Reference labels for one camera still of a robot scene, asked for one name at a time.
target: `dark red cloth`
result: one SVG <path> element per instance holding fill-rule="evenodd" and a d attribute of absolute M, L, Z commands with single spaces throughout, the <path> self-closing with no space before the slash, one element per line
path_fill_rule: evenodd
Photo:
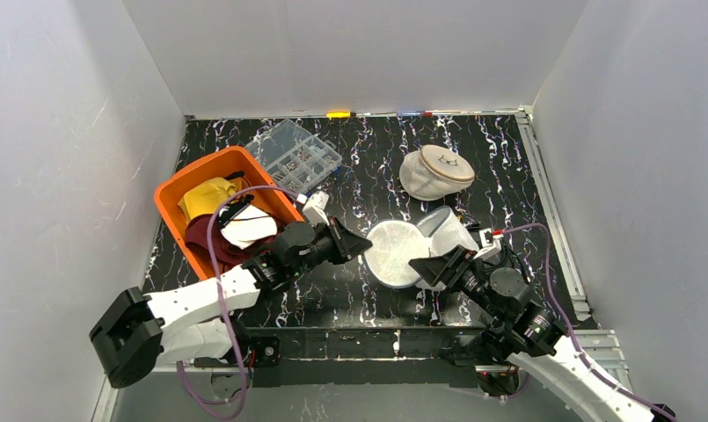
<path fill-rule="evenodd" d="M 211 215 L 199 215 L 193 218 L 188 226 L 186 227 L 186 246 L 188 248 L 201 248 L 208 252 L 208 240 L 206 238 L 206 229 L 208 229 L 208 221 L 211 219 Z M 260 239 L 255 242 L 250 247 L 244 250 L 237 248 L 234 244 L 222 236 L 221 229 L 219 228 L 219 222 L 214 222 L 214 227 L 211 230 L 211 239 L 214 243 L 214 251 L 216 253 L 216 259 L 220 263 L 224 263 L 229 268 L 242 264 L 248 258 L 252 258 L 254 252 L 258 249 L 258 246 L 266 242 L 273 240 L 275 236 L 266 237 L 265 239 Z"/>

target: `yellow marker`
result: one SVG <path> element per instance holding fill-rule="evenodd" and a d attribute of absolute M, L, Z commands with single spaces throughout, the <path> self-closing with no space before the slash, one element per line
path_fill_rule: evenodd
<path fill-rule="evenodd" d="M 356 117 L 354 112 L 330 112 L 325 115 L 328 119 L 345 119 L 348 117 Z"/>

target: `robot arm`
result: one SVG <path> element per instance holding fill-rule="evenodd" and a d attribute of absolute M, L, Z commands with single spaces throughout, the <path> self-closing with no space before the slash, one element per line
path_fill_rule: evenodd
<path fill-rule="evenodd" d="M 276 295 L 324 261 L 343 264 L 371 247 L 335 217 L 310 226 L 293 222 L 256 256 L 220 276 L 229 311 Z M 132 287 L 113 301 L 90 332 L 114 388 L 138 382 L 158 364 L 198 357 L 222 358 L 230 350 L 219 314 L 217 278 L 167 292 Z"/>
<path fill-rule="evenodd" d="M 521 367 L 561 398 L 585 422 L 666 421 L 659 413 L 625 395 L 625 388 L 594 360 L 587 368 L 565 327 L 544 308 L 534 288 L 514 268 L 487 265 L 498 238 L 481 230 L 480 250 L 457 246 L 432 258 L 412 259 L 410 266 L 432 287 L 463 292 L 492 319 L 480 337 L 467 345 L 494 363 Z M 611 388 L 593 370 L 605 377 Z"/>

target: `white mesh laundry bag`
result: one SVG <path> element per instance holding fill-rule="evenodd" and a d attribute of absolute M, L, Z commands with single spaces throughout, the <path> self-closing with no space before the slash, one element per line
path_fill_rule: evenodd
<path fill-rule="evenodd" d="M 452 208 L 446 206 L 438 207 L 416 224 L 400 220 L 379 222 L 369 230 L 367 239 L 372 247 L 364 252 L 364 263 L 380 283 L 391 288 L 417 286 L 437 290 L 423 281 L 408 261 L 440 256 L 457 245 L 479 249 Z"/>
<path fill-rule="evenodd" d="M 437 145 L 425 145 L 405 156 L 400 166 L 400 183 L 417 200 L 438 200 L 471 185 L 475 171 L 456 152 Z"/>

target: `black marble table surface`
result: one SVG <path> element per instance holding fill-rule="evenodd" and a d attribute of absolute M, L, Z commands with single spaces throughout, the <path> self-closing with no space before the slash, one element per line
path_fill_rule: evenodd
<path fill-rule="evenodd" d="M 177 170 L 230 145 L 245 145 L 280 120 L 195 120 Z M 503 229 L 543 222 L 543 206 L 522 146 L 514 115 L 408 118 L 297 119 L 296 123 L 331 142 L 343 156 L 336 173 L 319 185 L 331 195 L 326 209 L 350 229 L 366 233 L 381 220 L 416 222 L 425 213 L 450 205 L 465 224 Z M 405 154 L 426 144 L 458 152 L 473 166 L 477 180 L 443 200 L 410 198 L 398 182 Z M 541 232 L 507 240 L 520 254 L 536 291 L 548 304 L 542 281 Z M 551 257 L 555 293 L 572 316 L 571 301 L 555 251 Z M 198 281 L 170 231 L 160 225 L 144 292 L 170 290 Z M 364 264 L 323 264 L 302 277 L 283 296 L 246 309 L 250 327 L 397 328 L 407 326 L 482 326 L 479 308 L 463 294 L 447 295 L 411 287 L 393 290 L 377 283 Z"/>

